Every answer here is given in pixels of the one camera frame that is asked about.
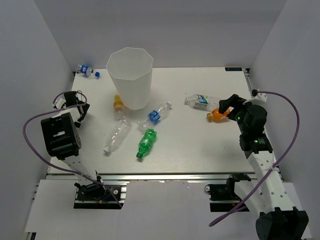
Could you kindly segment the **orange plastic bottle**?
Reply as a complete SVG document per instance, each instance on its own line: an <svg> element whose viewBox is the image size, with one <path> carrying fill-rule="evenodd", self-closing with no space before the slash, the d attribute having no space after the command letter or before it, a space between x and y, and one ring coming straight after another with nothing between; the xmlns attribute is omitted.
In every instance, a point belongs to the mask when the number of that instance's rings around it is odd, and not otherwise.
<svg viewBox="0 0 320 240"><path fill-rule="evenodd" d="M230 109L228 108L224 113L219 113L219 108L214 109L212 112L206 115L208 122L220 122L227 118L230 113Z"/></svg>

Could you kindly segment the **clear bottle green-blue label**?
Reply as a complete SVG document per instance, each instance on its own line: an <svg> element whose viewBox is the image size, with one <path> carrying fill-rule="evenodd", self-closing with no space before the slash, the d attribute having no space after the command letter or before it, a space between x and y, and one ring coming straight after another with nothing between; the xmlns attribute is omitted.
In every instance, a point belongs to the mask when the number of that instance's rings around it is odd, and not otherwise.
<svg viewBox="0 0 320 240"><path fill-rule="evenodd" d="M217 97L193 94L185 98L184 104L197 110L212 112L219 107L219 101Z"/></svg>

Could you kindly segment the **small blue label bottle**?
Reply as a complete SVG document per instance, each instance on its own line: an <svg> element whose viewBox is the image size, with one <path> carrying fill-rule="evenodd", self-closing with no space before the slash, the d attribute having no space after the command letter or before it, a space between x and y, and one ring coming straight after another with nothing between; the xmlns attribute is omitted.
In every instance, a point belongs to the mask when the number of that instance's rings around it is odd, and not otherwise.
<svg viewBox="0 0 320 240"><path fill-rule="evenodd" d="M93 75L95 78L100 78L101 74L100 72L94 70L91 66L86 64L80 64L78 65L78 69L76 70L77 74L82 74L85 77L89 77Z"/></svg>

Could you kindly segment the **clear bottle orange cap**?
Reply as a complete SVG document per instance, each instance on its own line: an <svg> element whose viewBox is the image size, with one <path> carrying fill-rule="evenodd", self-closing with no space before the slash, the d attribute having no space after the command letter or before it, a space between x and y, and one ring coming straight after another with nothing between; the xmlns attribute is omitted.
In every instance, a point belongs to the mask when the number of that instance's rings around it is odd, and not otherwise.
<svg viewBox="0 0 320 240"><path fill-rule="evenodd" d="M113 116L115 120L120 120L127 115L126 108L119 95L114 96Z"/></svg>

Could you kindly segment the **long clear plastic bottle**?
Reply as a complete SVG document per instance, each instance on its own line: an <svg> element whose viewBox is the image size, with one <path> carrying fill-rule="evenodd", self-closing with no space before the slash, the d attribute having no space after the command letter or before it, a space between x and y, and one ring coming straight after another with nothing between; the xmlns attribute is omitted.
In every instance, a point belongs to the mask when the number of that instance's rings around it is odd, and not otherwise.
<svg viewBox="0 0 320 240"><path fill-rule="evenodd" d="M108 155L116 151L121 146L125 138L128 136L131 128L131 119L125 116L122 117L109 134L105 146L103 148L103 152Z"/></svg>

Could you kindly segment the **clear bottle blue label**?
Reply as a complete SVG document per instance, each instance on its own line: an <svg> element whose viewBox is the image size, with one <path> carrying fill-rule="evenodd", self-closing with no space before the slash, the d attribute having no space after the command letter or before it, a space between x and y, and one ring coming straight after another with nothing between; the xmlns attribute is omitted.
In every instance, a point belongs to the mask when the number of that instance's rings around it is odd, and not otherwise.
<svg viewBox="0 0 320 240"><path fill-rule="evenodd" d="M157 108L152 110L145 119L137 122L138 129L143 133L147 129L153 129L155 125L159 124L169 115L171 108L172 103L170 101L160 104Z"/></svg>

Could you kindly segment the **green plastic bottle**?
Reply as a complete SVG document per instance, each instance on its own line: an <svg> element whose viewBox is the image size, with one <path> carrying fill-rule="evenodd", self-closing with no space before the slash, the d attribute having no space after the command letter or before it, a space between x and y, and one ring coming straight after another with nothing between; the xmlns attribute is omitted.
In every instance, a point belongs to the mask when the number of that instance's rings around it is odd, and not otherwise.
<svg viewBox="0 0 320 240"><path fill-rule="evenodd" d="M157 138L157 132L154 129L148 128L145 131L142 139L138 144L138 152L136 154L136 157L138 159L142 159L145 155L149 153L156 138Z"/></svg>

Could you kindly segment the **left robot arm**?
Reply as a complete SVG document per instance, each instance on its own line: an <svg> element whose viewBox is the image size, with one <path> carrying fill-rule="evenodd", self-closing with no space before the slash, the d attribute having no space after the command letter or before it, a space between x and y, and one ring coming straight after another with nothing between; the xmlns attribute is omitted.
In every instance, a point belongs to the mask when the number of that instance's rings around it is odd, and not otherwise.
<svg viewBox="0 0 320 240"><path fill-rule="evenodd" d="M78 128L84 120L90 105L81 91L68 91L56 97L54 116L40 121L44 143L48 154L62 161L67 169L78 177L78 187L89 185L89 180L98 181L98 173L81 159L82 142Z"/></svg>

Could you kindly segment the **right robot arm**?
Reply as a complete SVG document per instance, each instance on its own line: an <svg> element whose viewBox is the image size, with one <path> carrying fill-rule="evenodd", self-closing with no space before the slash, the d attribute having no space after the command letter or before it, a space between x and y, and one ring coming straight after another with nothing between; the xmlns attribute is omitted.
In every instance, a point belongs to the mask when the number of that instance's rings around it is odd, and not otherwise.
<svg viewBox="0 0 320 240"><path fill-rule="evenodd" d="M244 99L237 94L219 101L218 111L232 111L227 118L235 121L240 130L239 144L252 166L258 183L244 175L234 177L225 188L226 195L241 202L225 215L229 216L245 205L257 215L255 229L260 240L300 240L309 217L291 201L276 167L273 148L265 134L267 111L260 104L267 100L264 92L255 92L254 98Z"/></svg>

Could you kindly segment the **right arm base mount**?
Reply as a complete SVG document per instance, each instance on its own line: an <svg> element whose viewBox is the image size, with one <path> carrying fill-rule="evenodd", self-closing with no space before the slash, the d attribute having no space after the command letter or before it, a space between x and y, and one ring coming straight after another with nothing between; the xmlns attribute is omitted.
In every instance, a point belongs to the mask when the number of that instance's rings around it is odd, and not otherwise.
<svg viewBox="0 0 320 240"><path fill-rule="evenodd" d="M230 211L242 200L235 194L235 183L251 181L245 173L231 174L224 184L207 184L204 192L210 196L210 211L224 213Z"/></svg>

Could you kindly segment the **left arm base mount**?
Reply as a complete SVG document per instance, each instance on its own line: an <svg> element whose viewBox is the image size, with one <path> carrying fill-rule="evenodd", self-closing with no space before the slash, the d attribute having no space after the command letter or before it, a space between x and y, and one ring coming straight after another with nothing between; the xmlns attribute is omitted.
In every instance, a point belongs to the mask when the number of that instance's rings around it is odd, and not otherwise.
<svg viewBox="0 0 320 240"><path fill-rule="evenodd" d="M76 194L73 208L82 210L121 210L122 205L122 186L111 184L107 187L112 194L104 187L96 183L89 185L74 184Z"/></svg>

